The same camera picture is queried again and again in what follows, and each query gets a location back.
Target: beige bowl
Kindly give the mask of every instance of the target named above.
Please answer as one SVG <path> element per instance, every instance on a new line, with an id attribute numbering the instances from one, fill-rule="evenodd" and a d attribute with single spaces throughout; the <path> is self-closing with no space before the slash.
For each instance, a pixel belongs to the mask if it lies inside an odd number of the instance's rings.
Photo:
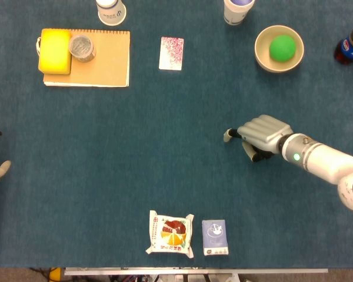
<path id="1" fill-rule="evenodd" d="M 296 44 L 295 55 L 287 62 L 276 62 L 269 55 L 269 46 L 278 35 L 291 36 Z M 304 57 L 304 43 L 295 30 L 284 25 L 272 25 L 259 33 L 255 41 L 255 57 L 259 65 L 268 72 L 287 72 L 298 66 Z"/>

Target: robotic arm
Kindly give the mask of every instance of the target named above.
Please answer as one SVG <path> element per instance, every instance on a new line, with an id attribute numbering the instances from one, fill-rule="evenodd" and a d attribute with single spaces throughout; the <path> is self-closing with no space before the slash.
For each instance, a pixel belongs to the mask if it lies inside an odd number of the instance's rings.
<path id="1" fill-rule="evenodd" d="M 275 154 L 290 163 L 338 185 L 341 201 L 353 210 L 353 157 L 319 143 L 302 133 L 294 133 L 290 125 L 268 115 L 261 115 L 240 126 L 228 129 L 224 141 L 241 138 L 252 161 Z"/>

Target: paper cup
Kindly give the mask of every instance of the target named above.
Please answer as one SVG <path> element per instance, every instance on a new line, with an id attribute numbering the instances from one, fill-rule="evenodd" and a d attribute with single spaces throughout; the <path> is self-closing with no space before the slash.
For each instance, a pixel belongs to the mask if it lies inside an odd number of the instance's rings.
<path id="1" fill-rule="evenodd" d="M 98 17 L 106 25 L 119 25 L 127 14 L 122 0 L 96 0 Z"/>
<path id="2" fill-rule="evenodd" d="M 248 11 L 254 6 L 255 0 L 244 6 L 235 5 L 231 0 L 224 0 L 224 19 L 229 25 L 239 25 Z"/>

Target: snack bag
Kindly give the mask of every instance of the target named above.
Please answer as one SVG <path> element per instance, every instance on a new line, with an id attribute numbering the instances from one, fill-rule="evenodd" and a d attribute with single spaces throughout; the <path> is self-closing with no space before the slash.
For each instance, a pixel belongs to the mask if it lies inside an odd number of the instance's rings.
<path id="1" fill-rule="evenodd" d="M 190 259 L 194 257 L 190 243 L 192 237 L 193 214 L 186 218 L 159 216 L 155 210 L 149 215 L 149 235 L 151 246 L 146 250 L 152 252 L 168 252 L 186 254 Z"/>
<path id="2" fill-rule="evenodd" d="M 202 221 L 202 245 L 205 256 L 229 254 L 225 220 Z"/>

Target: brown notepad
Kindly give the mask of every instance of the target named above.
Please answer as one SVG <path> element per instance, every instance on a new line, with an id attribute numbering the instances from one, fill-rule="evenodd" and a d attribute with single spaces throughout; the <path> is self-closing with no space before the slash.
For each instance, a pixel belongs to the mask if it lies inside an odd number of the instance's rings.
<path id="1" fill-rule="evenodd" d="M 70 29 L 86 35 L 96 49 L 93 60 L 82 63 L 72 56 L 69 75 L 44 75 L 47 86 L 127 87 L 129 84 L 129 31 Z"/>

